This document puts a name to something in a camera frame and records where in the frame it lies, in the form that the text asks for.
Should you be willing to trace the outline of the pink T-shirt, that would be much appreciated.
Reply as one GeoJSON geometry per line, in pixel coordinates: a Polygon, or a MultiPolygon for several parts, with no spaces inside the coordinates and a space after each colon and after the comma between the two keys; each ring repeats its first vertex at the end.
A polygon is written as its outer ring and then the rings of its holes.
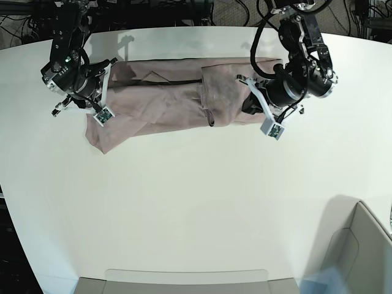
{"type": "Polygon", "coordinates": [[[111,68],[103,126],[87,116],[86,139],[106,154],[130,137],[198,127],[262,123],[242,111],[250,90],[237,76],[255,77],[246,58],[122,61],[111,68]]]}

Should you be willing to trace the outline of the grey bin right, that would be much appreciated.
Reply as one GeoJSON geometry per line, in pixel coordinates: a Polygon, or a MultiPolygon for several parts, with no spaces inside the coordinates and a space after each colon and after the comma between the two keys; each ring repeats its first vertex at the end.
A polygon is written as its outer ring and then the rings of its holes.
{"type": "Polygon", "coordinates": [[[331,266],[346,272],[350,293],[391,293],[391,234],[363,202],[332,236],[321,270],[331,266]]]}

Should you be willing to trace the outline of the grey bin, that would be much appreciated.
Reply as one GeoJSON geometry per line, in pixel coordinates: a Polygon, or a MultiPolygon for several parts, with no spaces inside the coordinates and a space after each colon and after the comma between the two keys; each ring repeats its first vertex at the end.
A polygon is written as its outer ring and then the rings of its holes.
{"type": "Polygon", "coordinates": [[[321,270],[331,266],[346,272],[350,293],[391,293],[391,234],[363,202],[332,236],[321,270]]]}
{"type": "Polygon", "coordinates": [[[299,293],[294,278],[270,280],[265,269],[161,272],[108,269],[103,279],[81,277],[75,293],[299,293]]]}

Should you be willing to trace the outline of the grey bin front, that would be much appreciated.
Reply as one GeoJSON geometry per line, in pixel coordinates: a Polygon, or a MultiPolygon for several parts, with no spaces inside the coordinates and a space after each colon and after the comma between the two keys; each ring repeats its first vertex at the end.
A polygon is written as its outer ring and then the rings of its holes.
{"type": "Polygon", "coordinates": [[[299,293],[294,278],[270,280],[265,269],[161,272],[108,269],[103,279],[81,277],[75,293],[299,293]]]}

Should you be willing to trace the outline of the blue cloth in bin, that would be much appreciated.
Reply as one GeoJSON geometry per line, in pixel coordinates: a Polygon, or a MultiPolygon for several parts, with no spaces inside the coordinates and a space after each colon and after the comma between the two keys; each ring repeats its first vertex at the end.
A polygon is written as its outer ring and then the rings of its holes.
{"type": "Polygon", "coordinates": [[[299,282],[301,294],[350,293],[346,285],[346,272],[336,266],[325,268],[299,282]]]}

